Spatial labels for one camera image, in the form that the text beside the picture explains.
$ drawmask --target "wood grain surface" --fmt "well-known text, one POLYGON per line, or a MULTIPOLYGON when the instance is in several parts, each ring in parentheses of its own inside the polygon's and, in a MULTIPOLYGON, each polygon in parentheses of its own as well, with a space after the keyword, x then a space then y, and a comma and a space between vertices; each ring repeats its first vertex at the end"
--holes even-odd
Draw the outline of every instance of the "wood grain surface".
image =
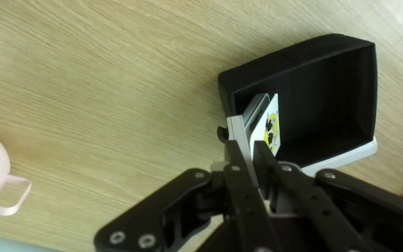
POLYGON ((342 171, 403 193, 403 0, 0 2, 0 140, 33 181, 0 237, 92 251, 109 220, 222 158, 219 72, 330 32, 379 60, 379 151, 342 171))

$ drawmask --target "black plastic tray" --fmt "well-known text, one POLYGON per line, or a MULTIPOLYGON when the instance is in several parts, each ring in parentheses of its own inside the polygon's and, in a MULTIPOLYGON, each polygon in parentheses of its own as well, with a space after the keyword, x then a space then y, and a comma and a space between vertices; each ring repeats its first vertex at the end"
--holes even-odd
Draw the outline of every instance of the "black plastic tray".
POLYGON ((305 167, 373 139, 376 56, 368 41, 313 38, 221 73, 218 88, 226 116, 256 94, 278 94, 282 161, 305 167))

